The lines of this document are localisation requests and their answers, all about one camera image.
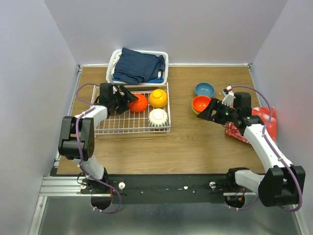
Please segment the red orange bowl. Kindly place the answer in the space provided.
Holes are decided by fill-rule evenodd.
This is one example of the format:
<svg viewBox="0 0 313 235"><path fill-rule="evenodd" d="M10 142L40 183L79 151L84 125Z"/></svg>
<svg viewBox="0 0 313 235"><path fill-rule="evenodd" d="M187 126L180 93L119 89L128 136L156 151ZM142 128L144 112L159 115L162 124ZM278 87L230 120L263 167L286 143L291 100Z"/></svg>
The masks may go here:
<svg viewBox="0 0 313 235"><path fill-rule="evenodd" d="M129 109L130 109L130 111L132 111L134 113L143 112L148 106L148 100L142 94L135 94L135 96L138 98L138 100L132 101L129 104Z"/></svg>
<svg viewBox="0 0 313 235"><path fill-rule="evenodd" d="M199 95L196 96L192 101L192 107L194 107L195 110L197 110L199 113L201 113L211 102L211 98Z"/></svg>

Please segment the blue bowl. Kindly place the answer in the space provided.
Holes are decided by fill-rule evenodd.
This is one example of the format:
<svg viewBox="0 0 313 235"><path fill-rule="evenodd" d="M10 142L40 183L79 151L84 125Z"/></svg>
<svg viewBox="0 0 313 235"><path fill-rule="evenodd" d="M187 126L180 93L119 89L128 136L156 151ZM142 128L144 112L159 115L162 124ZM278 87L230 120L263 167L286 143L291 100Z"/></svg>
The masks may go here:
<svg viewBox="0 0 313 235"><path fill-rule="evenodd" d="M213 97L215 94L215 88L210 83L201 82L195 86L195 93L196 95Z"/></svg>

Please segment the lime green bowl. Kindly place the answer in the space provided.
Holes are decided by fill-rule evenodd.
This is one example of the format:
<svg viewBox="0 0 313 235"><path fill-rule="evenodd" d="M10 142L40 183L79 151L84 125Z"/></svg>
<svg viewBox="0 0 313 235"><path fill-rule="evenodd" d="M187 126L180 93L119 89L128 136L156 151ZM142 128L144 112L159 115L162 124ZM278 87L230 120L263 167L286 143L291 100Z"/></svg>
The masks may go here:
<svg viewBox="0 0 313 235"><path fill-rule="evenodd" d="M199 115L200 114L197 110L194 109L194 107L192 107L192 110L193 110L195 115Z"/></svg>

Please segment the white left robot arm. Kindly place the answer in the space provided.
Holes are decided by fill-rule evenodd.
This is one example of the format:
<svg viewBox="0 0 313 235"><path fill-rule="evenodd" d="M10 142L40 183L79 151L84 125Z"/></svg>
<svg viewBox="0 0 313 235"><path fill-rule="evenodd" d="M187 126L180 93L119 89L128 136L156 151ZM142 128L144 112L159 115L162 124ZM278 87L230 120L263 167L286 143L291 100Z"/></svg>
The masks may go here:
<svg viewBox="0 0 313 235"><path fill-rule="evenodd" d="M94 154L94 128L110 116L129 110L129 105L138 101L138 97L123 85L101 83L98 87L99 96L89 109L75 116L63 117L58 152L76 162L87 179L92 181L91 187L97 193L104 193L108 188L116 189L108 184L107 171Z"/></svg>

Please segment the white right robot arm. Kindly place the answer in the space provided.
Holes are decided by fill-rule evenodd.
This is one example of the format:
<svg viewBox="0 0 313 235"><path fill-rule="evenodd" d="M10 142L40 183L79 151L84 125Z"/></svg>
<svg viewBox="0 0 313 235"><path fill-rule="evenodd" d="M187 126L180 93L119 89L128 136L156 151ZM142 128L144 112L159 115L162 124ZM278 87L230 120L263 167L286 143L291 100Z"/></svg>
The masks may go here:
<svg viewBox="0 0 313 235"><path fill-rule="evenodd" d="M198 117L221 125L233 123L257 153L266 173L259 175L244 167L231 168L225 187L231 192L244 187L256 193L266 207L286 209L287 205L294 205L294 211L299 210L303 203L304 168L284 156L267 132L265 123L259 116L252 115L249 93L227 92L226 97L231 97L233 103L213 98Z"/></svg>

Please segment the white plastic basket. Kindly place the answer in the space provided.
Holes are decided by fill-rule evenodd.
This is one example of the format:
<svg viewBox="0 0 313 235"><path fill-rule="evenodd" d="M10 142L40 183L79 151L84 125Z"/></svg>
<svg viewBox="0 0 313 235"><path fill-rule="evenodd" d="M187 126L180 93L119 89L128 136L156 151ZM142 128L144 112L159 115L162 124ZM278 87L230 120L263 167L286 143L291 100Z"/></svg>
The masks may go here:
<svg viewBox="0 0 313 235"><path fill-rule="evenodd" d="M162 51L115 50L109 61L106 80L128 85L162 84L167 82L169 56Z"/></svg>

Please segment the red plastic bag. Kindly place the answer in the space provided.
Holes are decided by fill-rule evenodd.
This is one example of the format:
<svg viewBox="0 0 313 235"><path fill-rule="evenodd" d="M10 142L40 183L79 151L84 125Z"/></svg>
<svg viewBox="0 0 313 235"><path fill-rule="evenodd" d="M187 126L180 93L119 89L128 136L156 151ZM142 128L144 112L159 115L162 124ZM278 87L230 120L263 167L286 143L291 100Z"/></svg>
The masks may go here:
<svg viewBox="0 0 313 235"><path fill-rule="evenodd" d="M275 108L271 107L272 110L272 118L270 120L270 123L267 125L266 129L269 133L270 137L273 139L273 141L277 142L277 118L276 118L276 112ZM268 107L254 107L252 108L253 116L259 116L261 120L266 124L266 122L269 120L269 108ZM225 126L225 135L233 137L241 142L250 144L250 142L241 135L240 131L234 126L233 122L227 123Z"/></svg>

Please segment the dark blue folded cloth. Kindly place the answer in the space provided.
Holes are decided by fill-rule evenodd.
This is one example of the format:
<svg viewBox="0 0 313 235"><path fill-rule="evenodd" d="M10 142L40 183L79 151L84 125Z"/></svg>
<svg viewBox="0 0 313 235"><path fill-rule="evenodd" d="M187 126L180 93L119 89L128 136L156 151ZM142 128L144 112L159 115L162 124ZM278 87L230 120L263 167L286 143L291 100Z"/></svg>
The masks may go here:
<svg viewBox="0 0 313 235"><path fill-rule="evenodd" d="M113 64L112 79L130 85L162 83L165 69L163 55L141 53L124 47Z"/></svg>

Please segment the yellow orange bowl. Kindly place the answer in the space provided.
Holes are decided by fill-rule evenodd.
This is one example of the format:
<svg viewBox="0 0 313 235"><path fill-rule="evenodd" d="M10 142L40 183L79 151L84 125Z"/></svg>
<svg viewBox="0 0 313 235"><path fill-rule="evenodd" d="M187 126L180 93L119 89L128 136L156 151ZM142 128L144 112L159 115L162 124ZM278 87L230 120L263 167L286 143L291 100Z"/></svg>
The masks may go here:
<svg viewBox="0 0 313 235"><path fill-rule="evenodd" d="M154 108L163 108L168 104L168 95L162 89L155 89L149 95L149 102Z"/></svg>

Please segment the white black striped bowl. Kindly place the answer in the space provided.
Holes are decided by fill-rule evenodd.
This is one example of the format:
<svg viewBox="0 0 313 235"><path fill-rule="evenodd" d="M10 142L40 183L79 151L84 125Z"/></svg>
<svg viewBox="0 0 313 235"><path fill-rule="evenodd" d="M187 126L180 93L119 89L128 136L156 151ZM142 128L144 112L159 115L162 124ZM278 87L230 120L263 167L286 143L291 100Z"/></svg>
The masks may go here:
<svg viewBox="0 0 313 235"><path fill-rule="evenodd" d="M169 124L169 116L163 109L156 108L149 112L148 124L153 128L163 128Z"/></svg>

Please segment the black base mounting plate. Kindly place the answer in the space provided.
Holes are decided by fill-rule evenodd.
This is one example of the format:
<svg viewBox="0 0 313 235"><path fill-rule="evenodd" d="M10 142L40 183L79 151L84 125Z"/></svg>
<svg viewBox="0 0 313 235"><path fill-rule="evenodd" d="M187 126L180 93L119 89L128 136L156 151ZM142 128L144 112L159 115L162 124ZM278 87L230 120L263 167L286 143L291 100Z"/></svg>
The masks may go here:
<svg viewBox="0 0 313 235"><path fill-rule="evenodd" d="M112 197L113 203L178 204L243 202L252 192L241 186L229 186L226 174L110 174L110 188L83 179L82 194Z"/></svg>

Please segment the aluminium frame rail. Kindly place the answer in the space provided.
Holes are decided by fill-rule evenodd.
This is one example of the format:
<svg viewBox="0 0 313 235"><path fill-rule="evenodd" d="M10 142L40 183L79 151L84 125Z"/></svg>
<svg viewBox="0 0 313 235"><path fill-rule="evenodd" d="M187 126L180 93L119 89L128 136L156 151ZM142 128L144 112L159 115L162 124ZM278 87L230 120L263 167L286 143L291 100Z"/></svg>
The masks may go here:
<svg viewBox="0 0 313 235"><path fill-rule="evenodd" d="M90 189L84 191L76 181L76 177L43 177L39 196L47 197L70 197L70 196L94 196L110 197L110 194L93 193Z"/></svg>

